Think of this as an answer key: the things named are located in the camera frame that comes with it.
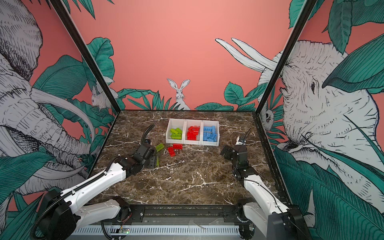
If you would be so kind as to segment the white three-compartment bin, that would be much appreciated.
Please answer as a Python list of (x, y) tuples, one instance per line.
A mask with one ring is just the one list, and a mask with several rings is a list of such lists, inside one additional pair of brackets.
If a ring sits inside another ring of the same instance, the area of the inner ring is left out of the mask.
[(219, 142), (218, 121), (169, 119), (166, 143), (218, 147)]

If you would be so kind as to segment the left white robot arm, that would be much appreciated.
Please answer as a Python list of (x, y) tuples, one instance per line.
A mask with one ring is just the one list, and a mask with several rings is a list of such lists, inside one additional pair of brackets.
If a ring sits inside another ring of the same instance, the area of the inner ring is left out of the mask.
[(156, 160), (156, 147), (143, 141), (135, 151), (115, 157), (103, 171), (88, 180), (61, 192), (49, 191), (43, 197), (30, 239), (65, 240), (82, 227), (115, 218), (121, 209), (129, 208), (121, 197), (95, 205), (88, 202), (144, 168), (154, 167)]

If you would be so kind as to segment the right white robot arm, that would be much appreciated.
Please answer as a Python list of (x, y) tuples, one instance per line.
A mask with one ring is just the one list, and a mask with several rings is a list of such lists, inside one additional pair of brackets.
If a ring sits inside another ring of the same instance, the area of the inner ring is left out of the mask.
[(224, 146), (221, 155), (232, 162), (235, 179), (255, 200), (240, 207), (240, 221), (251, 221), (267, 240), (312, 239), (301, 210), (297, 206), (283, 204), (249, 164), (248, 151), (244, 143), (233, 148)]

